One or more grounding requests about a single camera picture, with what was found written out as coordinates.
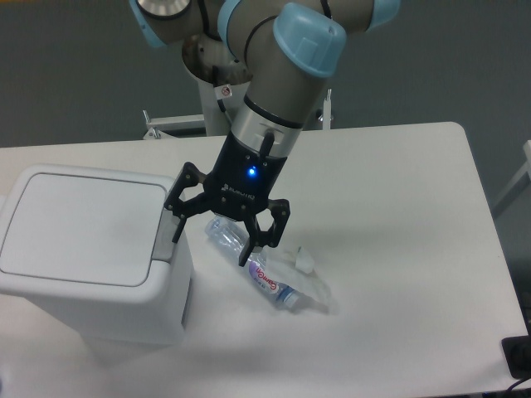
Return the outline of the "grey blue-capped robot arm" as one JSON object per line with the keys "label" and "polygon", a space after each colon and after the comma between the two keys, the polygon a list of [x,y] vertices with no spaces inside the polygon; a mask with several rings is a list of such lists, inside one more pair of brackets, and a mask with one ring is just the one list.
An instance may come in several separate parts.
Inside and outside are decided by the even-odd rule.
{"label": "grey blue-capped robot arm", "polygon": [[391,21],[397,1],[132,1],[146,40],[166,46],[196,35],[221,43],[250,73],[213,169],[184,163],[164,204],[180,226],[211,211],[242,222],[239,261],[276,247],[290,217],[273,188],[314,102],[336,71],[347,36]]}

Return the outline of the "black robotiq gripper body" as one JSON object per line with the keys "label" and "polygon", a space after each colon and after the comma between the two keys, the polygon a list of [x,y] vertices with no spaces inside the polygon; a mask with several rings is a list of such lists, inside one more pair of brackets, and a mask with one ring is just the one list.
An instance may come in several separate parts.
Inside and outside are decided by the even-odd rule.
{"label": "black robotiq gripper body", "polygon": [[267,133],[255,150],[230,133],[204,181],[204,210],[234,221],[269,210],[276,222],[287,222],[288,201],[269,198],[286,161],[270,154],[273,143]]}

